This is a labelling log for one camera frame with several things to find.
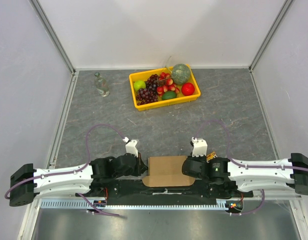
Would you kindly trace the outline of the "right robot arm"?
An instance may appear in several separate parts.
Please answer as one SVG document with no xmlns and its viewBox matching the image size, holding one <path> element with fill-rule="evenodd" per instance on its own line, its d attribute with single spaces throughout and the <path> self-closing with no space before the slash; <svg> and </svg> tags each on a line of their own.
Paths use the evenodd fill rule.
<svg viewBox="0 0 308 240">
<path fill-rule="evenodd" d="M 186 176 L 205 182 L 211 198 L 251 197 L 256 190 L 290 190 L 308 196 L 308 157 L 292 153 L 273 161 L 230 160 L 188 157 L 182 165 Z"/>
</svg>

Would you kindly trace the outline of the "brown cardboard box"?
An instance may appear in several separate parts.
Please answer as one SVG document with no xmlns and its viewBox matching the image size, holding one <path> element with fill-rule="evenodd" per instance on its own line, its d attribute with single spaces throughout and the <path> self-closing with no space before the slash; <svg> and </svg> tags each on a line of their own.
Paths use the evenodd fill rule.
<svg viewBox="0 0 308 240">
<path fill-rule="evenodd" d="M 148 175 L 142 183 L 150 188 L 187 187 L 195 182 L 195 178 L 184 175 L 182 166 L 187 156 L 154 156 L 148 159 Z"/>
</svg>

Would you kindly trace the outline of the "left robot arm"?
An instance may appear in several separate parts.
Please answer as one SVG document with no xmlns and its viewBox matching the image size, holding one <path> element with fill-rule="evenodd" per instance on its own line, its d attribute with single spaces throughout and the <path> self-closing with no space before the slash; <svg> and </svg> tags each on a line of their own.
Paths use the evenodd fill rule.
<svg viewBox="0 0 308 240">
<path fill-rule="evenodd" d="M 58 169 L 34 168 L 28 163 L 11 175 L 5 198 L 11 207 L 20 207 L 32 203 L 35 198 L 87 193 L 98 197 L 105 184 L 120 177 L 139 177 L 147 170 L 142 157 L 131 153 Z"/>
</svg>

